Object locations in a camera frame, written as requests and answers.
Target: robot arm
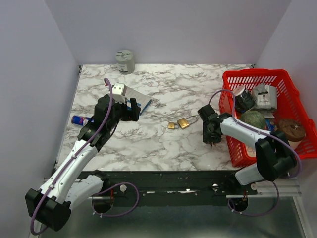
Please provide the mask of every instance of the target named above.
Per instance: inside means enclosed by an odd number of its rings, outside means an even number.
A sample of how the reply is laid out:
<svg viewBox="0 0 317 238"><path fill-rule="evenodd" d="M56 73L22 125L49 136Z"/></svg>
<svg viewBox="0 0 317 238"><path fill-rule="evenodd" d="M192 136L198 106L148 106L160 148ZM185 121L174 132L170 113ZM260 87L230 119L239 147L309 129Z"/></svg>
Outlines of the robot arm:
<svg viewBox="0 0 317 238"><path fill-rule="evenodd" d="M111 138L111 130L121 120L138 121L141 109L134 98L130 99L131 108L127 106L124 87L124 84L114 85L111 104L109 95L98 99L94 115L80 130L78 140L65 161L37 191L30 189L27 192L25 200L31 217L36 214L36 220L58 231L67 222L73 208L102 189L104 182L97 176L88 176L77 185L74 182L87 163ZM99 130L110 105L108 119Z"/></svg>
<svg viewBox="0 0 317 238"><path fill-rule="evenodd" d="M260 134L260 132L271 134L288 144L283 132L270 132L255 127L253 127L254 131L257 133L253 132L246 129L246 127L251 127L250 125L241 121L237 123L228 113L218 115L210 105L199 109L198 114L203 120L204 143L219 143L224 134L255 149L257 162L235 173L235 179L240 185L261 180L274 181L297 165L294 154L285 145Z"/></svg>

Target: lavender wall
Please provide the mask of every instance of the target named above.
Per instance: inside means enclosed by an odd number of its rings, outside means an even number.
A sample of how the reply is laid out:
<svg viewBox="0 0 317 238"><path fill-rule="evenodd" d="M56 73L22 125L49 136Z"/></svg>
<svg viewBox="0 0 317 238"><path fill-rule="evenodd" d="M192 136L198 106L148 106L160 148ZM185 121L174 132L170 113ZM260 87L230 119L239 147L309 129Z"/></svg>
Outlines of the lavender wall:
<svg viewBox="0 0 317 238"><path fill-rule="evenodd" d="M301 93L309 117L317 123L317 1L292 0L265 47L257 67L287 70ZM303 161L299 176L303 202L317 237L317 160Z"/></svg>
<svg viewBox="0 0 317 238"><path fill-rule="evenodd" d="M0 234L25 238L24 196L52 172L78 66L44 1L2 1L0 22Z"/></svg>
<svg viewBox="0 0 317 238"><path fill-rule="evenodd" d="M80 63L255 63L290 0L45 0Z"/></svg>

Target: brass padlock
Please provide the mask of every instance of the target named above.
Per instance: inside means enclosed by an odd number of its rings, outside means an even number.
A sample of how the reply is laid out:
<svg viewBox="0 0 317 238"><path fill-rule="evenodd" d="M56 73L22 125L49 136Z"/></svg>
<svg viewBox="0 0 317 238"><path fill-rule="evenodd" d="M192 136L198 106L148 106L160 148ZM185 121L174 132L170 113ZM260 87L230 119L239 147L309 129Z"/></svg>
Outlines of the brass padlock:
<svg viewBox="0 0 317 238"><path fill-rule="evenodd" d="M168 129L174 130L174 129L178 129L178 128L179 128L178 124L176 124L174 122L169 122L168 123Z"/></svg>
<svg viewBox="0 0 317 238"><path fill-rule="evenodd" d="M189 119L189 118L195 118L195 121L193 121L193 122L188 122L187 119ZM198 120L198 117L197 117L197 116L189 116L189 117L187 117L187 118L179 119L179 120L177 121L177 123L179 124L180 128L185 129L185 128L189 127L190 124L195 123L197 120Z"/></svg>

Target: gray cylinder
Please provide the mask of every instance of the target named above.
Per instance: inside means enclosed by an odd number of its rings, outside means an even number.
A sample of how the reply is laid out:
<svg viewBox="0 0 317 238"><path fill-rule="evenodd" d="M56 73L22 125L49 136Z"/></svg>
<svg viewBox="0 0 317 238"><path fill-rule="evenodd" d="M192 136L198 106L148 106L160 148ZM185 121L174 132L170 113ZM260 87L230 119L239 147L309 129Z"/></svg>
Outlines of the gray cylinder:
<svg viewBox="0 0 317 238"><path fill-rule="evenodd" d="M120 73L130 74L133 73L135 69L134 56L129 50L118 51L115 55L117 61L117 67Z"/></svg>

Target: red bull can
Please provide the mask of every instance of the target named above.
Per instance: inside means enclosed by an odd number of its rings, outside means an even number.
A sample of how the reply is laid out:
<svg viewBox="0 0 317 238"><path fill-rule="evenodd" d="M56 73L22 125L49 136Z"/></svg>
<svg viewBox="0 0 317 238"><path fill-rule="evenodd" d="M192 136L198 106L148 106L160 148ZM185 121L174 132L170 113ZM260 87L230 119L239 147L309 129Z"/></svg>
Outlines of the red bull can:
<svg viewBox="0 0 317 238"><path fill-rule="evenodd" d="M89 117L82 117L82 116L73 116L71 119L71 123L74 125L81 125L81 126L85 126L88 121L90 120Z"/></svg>

